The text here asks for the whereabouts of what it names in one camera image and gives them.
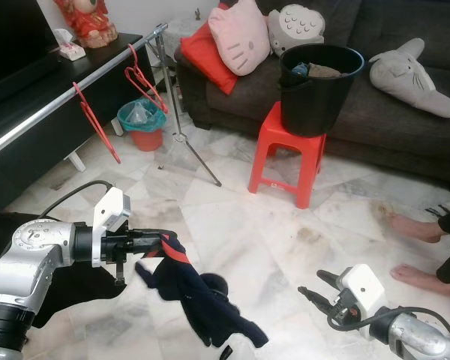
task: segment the red hanger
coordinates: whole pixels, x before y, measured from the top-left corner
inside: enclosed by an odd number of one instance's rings
[[[139,92],[142,93],[143,96],[148,98],[153,104],[155,104],[157,106],[158,109],[162,110],[164,113],[167,114],[168,113],[167,105],[164,103],[164,101],[162,100],[160,95],[157,93],[157,90],[155,90],[155,87],[143,76],[143,72],[140,70],[140,68],[138,66],[137,52],[135,51],[134,47],[131,46],[130,44],[128,44],[128,47],[130,48],[130,51],[132,52],[135,63],[133,64],[133,67],[129,66],[125,69],[125,76],[127,77],[128,81],[130,81],[132,83],[132,85],[135,86],[139,90]],[[132,79],[132,77],[131,77],[132,74],[135,76],[136,81],[138,81],[138,83],[142,84],[142,86],[145,89],[150,88],[154,92],[155,96],[158,99],[158,103],[157,103],[157,101],[155,101],[155,99],[153,99],[150,95],[148,95],[146,93],[146,91],[143,90],[143,88],[140,85],[138,85],[135,82],[135,79]]]
[[[93,113],[92,108],[90,107],[89,103],[87,103],[87,100],[85,99],[85,96],[83,96],[79,86],[76,82],[73,82],[73,87],[76,90],[76,93],[80,96],[82,99],[82,102],[80,103],[80,106],[82,107],[83,112],[85,113],[85,116],[90,121],[91,126],[95,129],[95,132],[98,134],[98,136],[102,139],[105,146],[109,149],[110,153],[112,153],[115,160],[117,160],[117,163],[121,163],[120,157],[115,151],[115,148],[113,148],[112,143],[108,139],[107,135],[104,132],[104,129],[101,127],[100,123],[97,120],[97,117]]]

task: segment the grey sofa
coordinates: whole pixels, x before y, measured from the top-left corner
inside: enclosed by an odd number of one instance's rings
[[[437,90],[450,97],[450,0],[257,0],[264,14],[291,3],[325,17],[327,44],[351,47],[365,59],[411,38],[423,38],[419,61]],[[241,77],[230,96],[209,82],[179,48],[175,58],[185,106],[199,128],[219,125],[256,136],[280,100],[275,55]],[[325,150],[450,184],[450,119],[414,109],[375,89],[369,66],[355,80]]]

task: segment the metal pole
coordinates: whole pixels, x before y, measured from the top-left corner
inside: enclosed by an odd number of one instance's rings
[[[151,34],[138,40],[135,44],[133,44],[133,48],[135,50],[138,50],[140,47],[143,47],[150,40],[160,35],[167,27],[168,27],[167,24],[159,25]],[[78,86],[82,90],[88,88],[91,84],[100,79],[103,75],[111,71],[116,65],[123,62],[128,56],[130,56],[130,54],[131,54],[130,49],[124,50],[123,52],[118,54],[115,58],[108,61],[104,66],[100,67],[99,69],[88,75],[85,79],[80,81],[78,83]],[[75,88],[73,87],[69,88],[66,92],[58,96],[54,101],[48,103],[42,109],[38,110],[35,114],[28,117],[25,121],[18,124],[16,127],[14,127],[12,130],[10,130],[8,133],[6,133],[4,136],[0,138],[0,151],[6,146],[8,146],[8,144],[10,144],[11,142],[18,139],[26,131],[30,130],[36,124],[44,120],[49,114],[53,113],[63,104],[67,103],[67,101],[72,99],[76,94],[77,92],[75,91]]]
[[[203,169],[205,169],[205,171],[210,175],[210,177],[213,179],[214,183],[218,187],[220,187],[220,186],[222,186],[222,183],[220,182],[220,180],[218,180],[217,176],[215,176],[215,174],[210,170],[210,168],[207,166],[205,161],[203,161],[203,159],[200,157],[200,155],[198,155],[198,153],[195,151],[193,146],[188,142],[187,135],[182,133],[182,127],[180,126],[180,121],[179,121],[179,112],[177,110],[177,104],[176,104],[176,99],[175,99],[175,92],[173,91],[172,80],[170,79],[170,72],[168,71],[168,67],[167,67],[167,54],[165,53],[164,38],[162,37],[161,33],[156,37],[155,41],[157,43],[157,51],[158,51],[159,60],[160,60],[161,66],[162,66],[163,80],[165,82],[166,92],[168,92],[168,94],[171,98],[171,103],[172,103],[172,107],[173,107],[172,115],[173,115],[173,120],[175,123],[175,129],[176,129],[176,133],[173,134],[173,139],[177,143],[183,143],[186,146],[186,148],[200,162]]]

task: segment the grey elephant plush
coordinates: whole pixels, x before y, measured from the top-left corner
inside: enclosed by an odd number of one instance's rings
[[[450,118],[450,97],[439,93],[424,67],[416,60],[425,42],[415,38],[396,50],[375,55],[370,69],[372,84],[417,109]]]
[[[302,44],[323,43],[325,20],[318,11],[297,4],[287,5],[279,13],[268,15],[268,37],[277,56]]]

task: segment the black tv cabinet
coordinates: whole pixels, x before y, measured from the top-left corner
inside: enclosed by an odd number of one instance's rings
[[[66,92],[72,82],[78,83],[141,36],[120,34],[109,46],[87,49],[87,56],[76,61],[62,59],[59,69],[0,103],[0,137]],[[154,83],[146,51],[139,51],[139,66]],[[116,117],[119,108],[140,97],[126,80],[124,70],[133,64],[128,57],[109,73],[83,91],[100,123]],[[26,131],[0,151],[0,211],[13,202],[29,185],[62,161],[95,132],[83,115],[80,100],[74,97]]]

